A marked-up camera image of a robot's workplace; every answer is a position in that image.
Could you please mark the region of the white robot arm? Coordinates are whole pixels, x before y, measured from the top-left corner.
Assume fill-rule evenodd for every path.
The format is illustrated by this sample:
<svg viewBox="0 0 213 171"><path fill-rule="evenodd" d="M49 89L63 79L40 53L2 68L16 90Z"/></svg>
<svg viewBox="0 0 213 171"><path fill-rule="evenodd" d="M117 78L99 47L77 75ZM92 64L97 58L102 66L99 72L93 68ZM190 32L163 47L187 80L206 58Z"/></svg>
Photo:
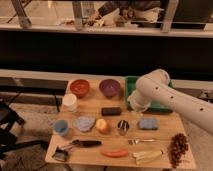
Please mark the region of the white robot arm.
<svg viewBox="0 0 213 171"><path fill-rule="evenodd" d="M152 101L157 101L213 134L213 104L170 88L169 82L170 76L163 69L139 77L128 97L131 108L144 112Z"/></svg>

